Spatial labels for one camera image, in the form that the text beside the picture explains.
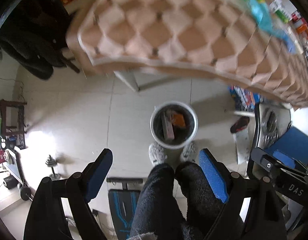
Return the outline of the white round trash bin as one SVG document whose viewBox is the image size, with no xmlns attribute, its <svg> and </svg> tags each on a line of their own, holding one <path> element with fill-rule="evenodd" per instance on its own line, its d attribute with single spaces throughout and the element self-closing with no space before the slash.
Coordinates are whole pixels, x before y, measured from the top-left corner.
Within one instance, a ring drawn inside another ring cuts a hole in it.
<svg viewBox="0 0 308 240">
<path fill-rule="evenodd" d="M 155 107 L 150 130 L 154 141 L 163 148 L 181 149 L 194 140 L 198 130 L 197 114 L 186 103 L 165 102 Z"/>
</svg>

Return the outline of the blue printed cardboard box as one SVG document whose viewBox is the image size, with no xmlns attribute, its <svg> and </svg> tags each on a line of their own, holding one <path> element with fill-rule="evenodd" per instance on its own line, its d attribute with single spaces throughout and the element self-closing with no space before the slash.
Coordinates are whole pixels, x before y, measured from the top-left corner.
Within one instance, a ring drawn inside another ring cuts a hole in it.
<svg viewBox="0 0 308 240">
<path fill-rule="evenodd" d="M 254 112 L 255 105 L 260 103 L 262 100 L 260 94 L 250 92 L 249 90 L 238 86 L 228 86 L 228 91 L 231 98 L 234 100 L 236 111 Z"/>
</svg>

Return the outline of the dark wooden stool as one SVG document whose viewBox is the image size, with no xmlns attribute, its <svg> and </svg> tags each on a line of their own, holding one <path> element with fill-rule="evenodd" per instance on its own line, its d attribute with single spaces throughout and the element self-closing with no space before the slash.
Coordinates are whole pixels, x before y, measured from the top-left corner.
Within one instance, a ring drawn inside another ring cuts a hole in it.
<svg viewBox="0 0 308 240">
<path fill-rule="evenodd" d="M 1 146 L 13 150 L 15 146 L 21 150 L 25 144 L 25 106 L 27 102 L 0 100 L 1 113 Z"/>
</svg>

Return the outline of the orange snack wrapper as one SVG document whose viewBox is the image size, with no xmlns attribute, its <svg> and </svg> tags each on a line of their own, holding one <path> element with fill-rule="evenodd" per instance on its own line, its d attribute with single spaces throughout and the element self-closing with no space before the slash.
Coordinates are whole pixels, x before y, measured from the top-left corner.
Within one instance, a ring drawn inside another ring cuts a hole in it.
<svg viewBox="0 0 308 240">
<path fill-rule="evenodd" d="M 172 126 L 181 128 L 181 129 L 186 128 L 185 119 L 184 119 L 183 114 L 172 112 L 170 114 L 170 120 L 171 120 Z"/>
</svg>

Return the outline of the quilted pink beige sofa cover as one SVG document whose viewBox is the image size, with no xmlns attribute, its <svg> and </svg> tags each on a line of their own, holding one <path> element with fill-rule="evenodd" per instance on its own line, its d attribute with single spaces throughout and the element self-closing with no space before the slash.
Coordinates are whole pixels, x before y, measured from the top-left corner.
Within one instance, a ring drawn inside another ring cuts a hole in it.
<svg viewBox="0 0 308 240">
<path fill-rule="evenodd" d="M 91 0 L 66 42 L 86 74 L 141 70 L 219 79 L 308 107 L 308 64 L 244 0 Z"/>
</svg>

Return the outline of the black blue weight bench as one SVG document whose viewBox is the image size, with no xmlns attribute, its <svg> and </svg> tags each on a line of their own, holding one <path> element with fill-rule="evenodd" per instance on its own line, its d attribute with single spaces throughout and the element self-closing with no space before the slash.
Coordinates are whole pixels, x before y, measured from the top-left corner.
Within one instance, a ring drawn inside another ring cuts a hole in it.
<svg viewBox="0 0 308 240">
<path fill-rule="evenodd" d="M 143 179 L 107 177 L 106 182 L 113 185 L 121 184 L 122 186 L 122 189 L 108 190 L 108 201 L 117 238 L 129 239 L 140 190 L 128 189 L 128 185 L 142 185 Z"/>
</svg>

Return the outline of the right grey fuzzy slipper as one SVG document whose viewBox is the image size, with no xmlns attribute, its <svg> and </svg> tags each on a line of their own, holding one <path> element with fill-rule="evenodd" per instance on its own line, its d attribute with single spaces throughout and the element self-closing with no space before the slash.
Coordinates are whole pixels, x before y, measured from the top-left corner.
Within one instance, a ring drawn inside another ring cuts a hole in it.
<svg viewBox="0 0 308 240">
<path fill-rule="evenodd" d="M 180 162 L 195 162 L 195 159 L 197 157 L 197 144 L 196 142 L 192 141 L 189 144 L 185 145 L 182 153 L 180 155 Z"/>
</svg>

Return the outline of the teal green snack bag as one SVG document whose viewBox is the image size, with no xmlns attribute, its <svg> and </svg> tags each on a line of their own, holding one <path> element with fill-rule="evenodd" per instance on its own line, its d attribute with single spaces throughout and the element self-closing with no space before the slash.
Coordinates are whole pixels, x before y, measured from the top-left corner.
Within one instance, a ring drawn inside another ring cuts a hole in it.
<svg viewBox="0 0 308 240">
<path fill-rule="evenodd" d="M 294 40 L 288 32 L 288 23 L 291 17 L 282 10 L 281 3 L 277 0 L 270 5 L 265 0 L 245 0 L 254 18 L 257 27 L 284 42 L 289 53 L 295 54 L 296 47 Z"/>
</svg>

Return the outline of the left grey fuzzy slipper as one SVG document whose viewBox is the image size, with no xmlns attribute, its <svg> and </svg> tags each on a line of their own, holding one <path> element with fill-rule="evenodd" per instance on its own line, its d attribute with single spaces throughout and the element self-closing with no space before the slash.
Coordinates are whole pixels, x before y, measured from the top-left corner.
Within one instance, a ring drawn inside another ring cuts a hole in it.
<svg viewBox="0 0 308 240">
<path fill-rule="evenodd" d="M 164 153 L 164 148 L 157 142 L 153 142 L 149 146 L 149 158 L 153 166 L 163 164 L 167 160 L 167 155 Z"/>
</svg>

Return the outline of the blue seat cushion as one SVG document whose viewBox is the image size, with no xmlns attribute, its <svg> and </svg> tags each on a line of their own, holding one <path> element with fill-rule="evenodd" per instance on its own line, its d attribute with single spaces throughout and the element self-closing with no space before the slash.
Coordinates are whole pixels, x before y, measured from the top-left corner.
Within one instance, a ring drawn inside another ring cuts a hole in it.
<svg viewBox="0 0 308 240">
<path fill-rule="evenodd" d="M 265 152 L 275 158 L 283 154 L 308 166 L 308 136 L 294 126 L 291 126 Z"/>
</svg>

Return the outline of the white Doctor toothpaste box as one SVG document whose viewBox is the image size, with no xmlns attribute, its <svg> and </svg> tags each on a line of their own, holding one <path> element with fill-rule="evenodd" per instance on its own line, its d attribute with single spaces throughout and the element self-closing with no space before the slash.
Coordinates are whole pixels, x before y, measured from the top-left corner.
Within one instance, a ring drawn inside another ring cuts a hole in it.
<svg viewBox="0 0 308 240">
<path fill-rule="evenodd" d="M 175 136 L 174 136 L 174 130 L 173 130 L 173 126 L 171 123 L 170 115 L 168 115 L 166 112 L 163 112 L 161 119 L 162 119 L 164 139 L 166 141 L 174 140 Z"/>
</svg>

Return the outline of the black red slipper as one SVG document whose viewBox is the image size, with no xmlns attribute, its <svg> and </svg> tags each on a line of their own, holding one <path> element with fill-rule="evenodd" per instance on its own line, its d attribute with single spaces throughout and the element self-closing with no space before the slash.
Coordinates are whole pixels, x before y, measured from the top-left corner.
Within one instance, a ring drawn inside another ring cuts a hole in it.
<svg viewBox="0 0 308 240">
<path fill-rule="evenodd" d="M 233 124 L 230 128 L 230 132 L 232 134 L 237 133 L 239 131 L 242 131 L 243 129 L 246 129 L 249 125 L 250 118 L 248 116 L 241 116 L 235 124 Z"/>
</svg>

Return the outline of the dumbbell with metal plates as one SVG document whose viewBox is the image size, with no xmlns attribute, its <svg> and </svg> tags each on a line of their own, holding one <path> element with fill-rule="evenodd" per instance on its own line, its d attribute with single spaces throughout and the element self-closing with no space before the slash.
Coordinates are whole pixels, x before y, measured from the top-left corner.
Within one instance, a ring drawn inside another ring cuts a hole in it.
<svg viewBox="0 0 308 240">
<path fill-rule="evenodd" d="M 61 175 L 57 171 L 58 160 L 52 155 L 48 155 L 43 164 L 24 166 L 22 170 L 23 182 L 19 183 L 18 190 L 22 200 L 33 201 L 41 179 L 47 177 L 48 180 L 60 180 Z"/>
</svg>

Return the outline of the grey fuzzy slipper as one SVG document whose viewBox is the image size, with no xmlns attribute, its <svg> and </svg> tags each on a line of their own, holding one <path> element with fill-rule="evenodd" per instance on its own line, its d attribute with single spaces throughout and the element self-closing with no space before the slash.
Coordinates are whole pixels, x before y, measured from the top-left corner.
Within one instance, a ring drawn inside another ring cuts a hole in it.
<svg viewBox="0 0 308 240">
<path fill-rule="evenodd" d="M 149 146 L 149 158 L 153 166 L 163 164 L 167 160 L 167 155 L 164 153 L 164 148 L 157 142 L 153 142 Z"/>
<path fill-rule="evenodd" d="M 197 157 L 197 144 L 196 142 L 192 141 L 189 144 L 185 145 L 182 153 L 180 155 L 180 162 L 195 162 L 195 159 Z"/>
</svg>

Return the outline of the black trouser legs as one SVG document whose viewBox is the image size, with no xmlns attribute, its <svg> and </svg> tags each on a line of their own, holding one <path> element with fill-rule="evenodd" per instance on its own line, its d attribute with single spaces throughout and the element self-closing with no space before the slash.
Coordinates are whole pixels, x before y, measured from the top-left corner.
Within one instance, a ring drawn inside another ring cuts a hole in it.
<svg viewBox="0 0 308 240">
<path fill-rule="evenodd" d="M 158 164 L 140 193 L 130 239 L 204 239 L 224 206 L 196 163 Z"/>
</svg>

